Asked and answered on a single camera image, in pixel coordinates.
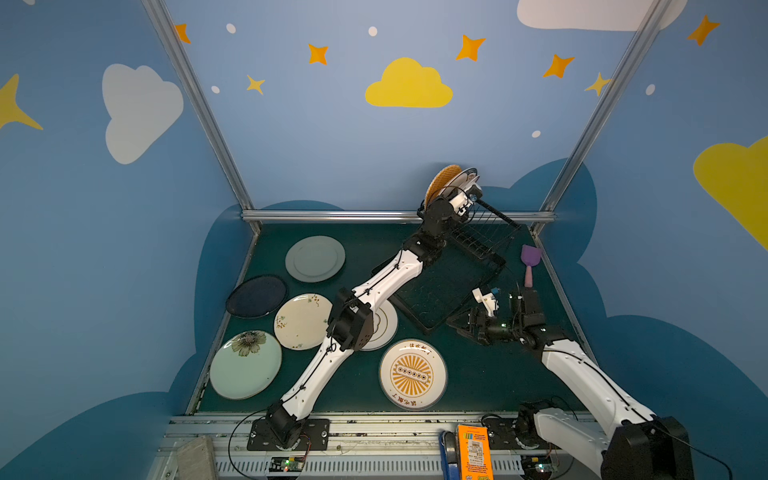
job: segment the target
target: purple spatula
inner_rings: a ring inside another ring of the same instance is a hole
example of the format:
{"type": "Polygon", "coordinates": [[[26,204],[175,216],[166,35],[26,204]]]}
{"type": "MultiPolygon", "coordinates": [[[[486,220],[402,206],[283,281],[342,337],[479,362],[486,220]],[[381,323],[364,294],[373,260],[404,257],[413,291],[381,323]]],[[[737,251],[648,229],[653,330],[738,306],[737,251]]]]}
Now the purple spatula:
{"type": "Polygon", "coordinates": [[[532,266],[537,266],[539,260],[541,260],[541,250],[530,245],[523,245],[523,250],[520,252],[520,260],[525,263],[525,287],[533,287],[533,272],[532,266]]]}

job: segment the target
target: mounting plate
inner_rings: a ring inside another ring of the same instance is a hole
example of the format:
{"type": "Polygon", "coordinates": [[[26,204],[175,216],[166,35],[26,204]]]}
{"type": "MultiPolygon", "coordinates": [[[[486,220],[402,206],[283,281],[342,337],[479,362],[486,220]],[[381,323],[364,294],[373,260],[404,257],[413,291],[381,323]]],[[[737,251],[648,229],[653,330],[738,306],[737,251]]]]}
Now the mounting plate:
{"type": "Polygon", "coordinates": [[[272,430],[270,430],[270,426],[267,425],[266,420],[258,420],[250,427],[246,449],[257,452],[275,452],[278,450],[305,452],[306,437],[309,437],[312,442],[313,451],[327,450],[329,425],[329,419],[308,419],[304,425],[304,430],[302,430],[302,436],[299,437],[299,443],[292,449],[286,450],[277,446],[277,439],[272,430]]]}
{"type": "Polygon", "coordinates": [[[522,447],[515,434],[515,419],[488,417],[483,420],[483,423],[488,428],[488,445],[491,447],[491,450],[519,450],[522,447]]]}

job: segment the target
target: white plate with flower pattern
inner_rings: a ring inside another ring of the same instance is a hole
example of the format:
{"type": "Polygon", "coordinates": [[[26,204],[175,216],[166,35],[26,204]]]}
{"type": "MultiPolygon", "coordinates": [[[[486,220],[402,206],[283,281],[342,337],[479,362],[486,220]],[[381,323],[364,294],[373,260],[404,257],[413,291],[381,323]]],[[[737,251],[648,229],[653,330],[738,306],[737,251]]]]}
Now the white plate with flower pattern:
{"type": "Polygon", "coordinates": [[[304,293],[285,302],[275,315],[275,336],[291,350],[318,346],[326,338],[331,302],[317,293],[304,293]]]}

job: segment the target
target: yellow cloud decal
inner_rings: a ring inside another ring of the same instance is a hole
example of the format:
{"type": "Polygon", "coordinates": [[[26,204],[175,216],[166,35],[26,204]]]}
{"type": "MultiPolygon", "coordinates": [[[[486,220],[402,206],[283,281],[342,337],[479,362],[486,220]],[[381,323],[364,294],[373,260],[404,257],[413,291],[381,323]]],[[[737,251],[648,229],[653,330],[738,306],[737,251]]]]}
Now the yellow cloud decal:
{"type": "Polygon", "coordinates": [[[717,144],[694,163],[699,183],[768,249],[768,137],[751,147],[717,144]]]}
{"type": "Polygon", "coordinates": [[[444,85],[432,67],[422,67],[412,58],[398,58],[387,65],[382,80],[366,90],[366,100],[376,107],[445,107],[453,90],[444,85]]]}

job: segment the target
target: dish rack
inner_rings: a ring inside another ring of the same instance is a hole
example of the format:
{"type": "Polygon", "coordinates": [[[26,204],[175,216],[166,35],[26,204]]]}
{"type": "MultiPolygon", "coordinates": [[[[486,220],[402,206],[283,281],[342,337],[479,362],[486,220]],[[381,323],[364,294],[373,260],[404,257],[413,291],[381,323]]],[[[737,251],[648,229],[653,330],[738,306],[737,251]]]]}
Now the dish rack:
{"type": "MultiPolygon", "coordinates": [[[[424,218],[423,203],[416,213],[424,218]]],[[[425,335],[456,314],[472,298],[475,288],[504,269],[504,255],[521,229],[519,223],[482,200],[477,200],[466,215],[465,222],[453,223],[448,243],[435,264],[389,298],[425,335]]],[[[394,258],[379,264],[372,274],[394,258]]]]}

